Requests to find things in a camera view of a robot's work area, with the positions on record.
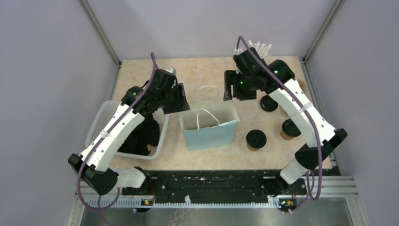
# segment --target metal floor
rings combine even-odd
[[[132,209],[111,208],[106,219],[124,226],[137,217],[134,226],[352,226],[344,198],[308,200],[294,214],[277,209],[152,209],[135,214]],[[106,226],[99,212],[86,211],[81,226]]]

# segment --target black cup lid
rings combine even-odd
[[[258,129],[251,130],[247,134],[247,144],[254,149],[262,148],[266,140],[266,135]]]
[[[292,119],[287,119],[283,122],[282,126],[283,132],[289,137],[297,137],[301,135],[301,131],[292,121]]]
[[[267,112],[272,112],[276,110],[277,107],[279,106],[279,104],[275,100],[273,100],[269,95],[262,97],[260,105],[261,108]]]

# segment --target white paper bag handle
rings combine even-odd
[[[215,100],[219,98],[219,94],[220,94],[220,93],[219,93],[219,88],[218,88],[218,87],[213,86],[213,85],[205,85],[205,86],[201,86],[201,87],[198,89],[197,95],[196,95],[196,97],[195,97],[195,102],[198,102],[198,94],[200,93],[200,90],[203,89],[203,88],[205,88],[205,87],[212,87],[212,88],[215,88],[215,89],[217,90],[217,96],[216,96]]]
[[[204,108],[201,108],[200,110],[206,111],[208,114],[212,116],[212,118],[214,118],[217,121],[217,125],[220,125],[220,121],[214,115],[212,115],[211,112],[209,112],[207,109]],[[197,129],[200,129],[200,122],[198,121],[198,114],[200,113],[200,110],[198,110],[197,112]]]

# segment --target black cloth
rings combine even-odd
[[[160,125],[150,115],[130,133],[118,152],[149,155],[147,145],[158,146],[159,141]]]

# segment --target white plastic basket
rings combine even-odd
[[[85,146],[88,147],[100,134],[100,132],[105,128],[105,126],[109,123],[112,116],[115,114],[116,109],[118,108],[120,101],[108,100],[101,105],[100,110],[98,110],[96,117],[94,118],[93,124],[88,132],[88,136],[86,138]],[[130,158],[138,158],[138,159],[154,159],[160,153],[160,149],[162,148],[163,140],[165,139],[166,130],[168,128],[169,115],[164,115],[162,109],[158,109],[156,112],[152,114],[155,121],[160,125],[160,141],[158,142],[158,146],[151,147],[151,152],[149,155],[138,155],[138,154],[128,154],[117,152],[116,155],[126,156]]]

